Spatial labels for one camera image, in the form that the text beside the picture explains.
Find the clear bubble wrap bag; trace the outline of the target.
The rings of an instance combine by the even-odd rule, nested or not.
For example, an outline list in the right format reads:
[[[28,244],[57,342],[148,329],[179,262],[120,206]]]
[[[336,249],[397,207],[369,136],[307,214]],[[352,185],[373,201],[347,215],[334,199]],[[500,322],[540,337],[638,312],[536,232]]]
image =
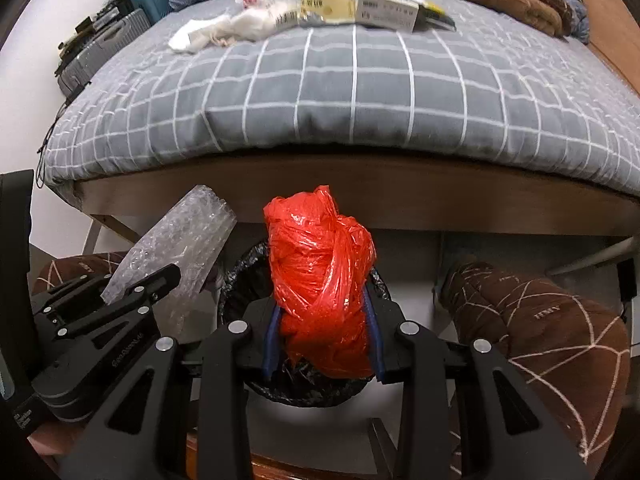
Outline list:
[[[102,292],[106,304],[168,264],[178,266],[180,280],[154,306],[160,333],[181,342],[203,338],[213,315],[196,303],[210,271],[236,225],[231,207],[206,185],[197,185],[126,253]]]

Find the white drawstring pouch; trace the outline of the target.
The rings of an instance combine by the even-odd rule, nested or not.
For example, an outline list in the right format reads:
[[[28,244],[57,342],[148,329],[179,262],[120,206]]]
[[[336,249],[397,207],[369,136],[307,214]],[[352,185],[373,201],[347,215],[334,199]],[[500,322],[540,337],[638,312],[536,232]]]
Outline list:
[[[180,53],[195,53],[210,44],[225,48],[238,41],[264,40],[297,24],[298,7],[292,2],[247,8],[235,15],[225,13],[211,20],[188,21],[169,39],[168,47]]]

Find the yellow white snack wrapper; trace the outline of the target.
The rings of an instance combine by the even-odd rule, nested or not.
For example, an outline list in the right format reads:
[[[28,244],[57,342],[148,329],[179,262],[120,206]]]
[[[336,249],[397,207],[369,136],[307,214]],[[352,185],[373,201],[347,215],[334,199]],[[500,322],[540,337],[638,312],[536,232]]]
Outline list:
[[[419,6],[419,14],[416,19],[416,26],[413,32],[424,30],[430,27],[438,27],[454,32],[457,29],[456,22],[449,16],[440,6],[427,0],[410,0],[416,2]]]

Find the white printed paper leaflet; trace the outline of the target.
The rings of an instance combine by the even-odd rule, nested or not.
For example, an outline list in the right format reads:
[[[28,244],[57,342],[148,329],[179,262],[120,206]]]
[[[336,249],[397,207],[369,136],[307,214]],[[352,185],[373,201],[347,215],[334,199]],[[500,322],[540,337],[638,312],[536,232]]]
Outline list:
[[[410,0],[357,0],[355,22],[398,32],[413,32],[420,6]]]

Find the black lined trash bin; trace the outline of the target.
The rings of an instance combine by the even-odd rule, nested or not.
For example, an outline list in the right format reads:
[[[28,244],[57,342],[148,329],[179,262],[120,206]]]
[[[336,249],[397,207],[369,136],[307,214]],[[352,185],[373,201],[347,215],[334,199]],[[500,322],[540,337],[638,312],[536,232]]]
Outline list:
[[[232,266],[218,301],[219,325],[239,320],[253,301],[276,291],[272,263],[269,242],[261,240]],[[355,296],[353,284],[345,289],[346,309],[335,310],[326,303],[340,299],[341,289],[315,294],[311,309],[299,316],[278,309],[276,368],[271,375],[248,378],[250,388],[273,402],[298,408],[332,408],[360,393],[374,375],[366,317],[355,310],[364,300]]]

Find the grey hard suitcase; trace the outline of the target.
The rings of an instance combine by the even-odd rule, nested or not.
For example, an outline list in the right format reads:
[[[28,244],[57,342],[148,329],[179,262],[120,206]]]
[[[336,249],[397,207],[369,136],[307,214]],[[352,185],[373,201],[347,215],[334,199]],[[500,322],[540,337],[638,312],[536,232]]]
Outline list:
[[[108,25],[78,53],[63,61],[55,71],[63,96],[69,98],[85,87],[96,72],[116,53],[131,44],[150,28],[142,9],[134,10],[121,20]]]

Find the grey checked bed mattress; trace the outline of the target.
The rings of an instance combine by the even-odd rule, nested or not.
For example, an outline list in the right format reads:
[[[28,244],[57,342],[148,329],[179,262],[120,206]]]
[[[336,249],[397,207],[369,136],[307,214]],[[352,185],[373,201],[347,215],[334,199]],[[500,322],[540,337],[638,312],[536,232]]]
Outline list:
[[[471,157],[639,191],[639,98],[575,39],[464,0],[457,29],[295,26],[256,42],[168,47],[172,10],[108,60],[40,151],[46,185],[243,148],[339,143]]]

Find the clutter on suitcases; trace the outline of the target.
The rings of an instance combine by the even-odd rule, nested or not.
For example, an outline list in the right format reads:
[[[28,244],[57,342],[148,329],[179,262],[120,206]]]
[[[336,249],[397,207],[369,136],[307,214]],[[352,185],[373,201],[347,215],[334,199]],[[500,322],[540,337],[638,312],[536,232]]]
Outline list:
[[[131,0],[106,0],[102,9],[87,16],[75,27],[75,33],[69,40],[58,45],[60,62],[54,71],[57,77],[70,61],[96,36],[99,32],[114,21],[121,20],[134,10]]]

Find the wooden headboard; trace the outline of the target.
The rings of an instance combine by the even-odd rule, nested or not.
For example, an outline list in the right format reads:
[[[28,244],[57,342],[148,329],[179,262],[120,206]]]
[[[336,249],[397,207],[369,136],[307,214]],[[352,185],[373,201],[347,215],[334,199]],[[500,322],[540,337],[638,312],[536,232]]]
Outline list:
[[[584,0],[589,49],[639,93],[639,25],[623,0]]]

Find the wooden bed frame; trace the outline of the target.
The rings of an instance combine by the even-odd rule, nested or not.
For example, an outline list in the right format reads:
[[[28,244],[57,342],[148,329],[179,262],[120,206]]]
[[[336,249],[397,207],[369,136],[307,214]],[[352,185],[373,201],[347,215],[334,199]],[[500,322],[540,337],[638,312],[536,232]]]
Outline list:
[[[79,181],[80,208],[107,226],[161,216],[195,185],[259,223],[273,197],[329,185],[342,214],[369,229],[533,235],[638,232],[638,198],[555,174],[425,154],[263,152],[188,160]]]

